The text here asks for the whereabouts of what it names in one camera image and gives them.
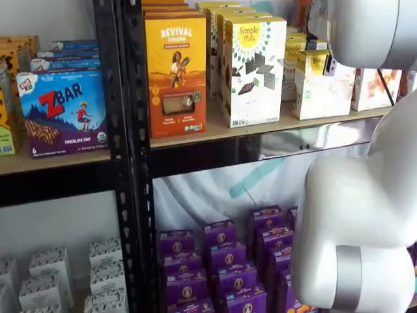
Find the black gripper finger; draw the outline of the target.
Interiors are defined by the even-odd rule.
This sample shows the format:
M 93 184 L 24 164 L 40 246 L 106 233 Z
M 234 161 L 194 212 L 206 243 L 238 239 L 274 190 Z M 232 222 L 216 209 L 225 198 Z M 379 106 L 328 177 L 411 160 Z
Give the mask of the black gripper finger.
M 328 54 L 323 68 L 323 76 L 334 77 L 336 75 L 337 66 L 338 62 L 336 59 L 331 54 Z

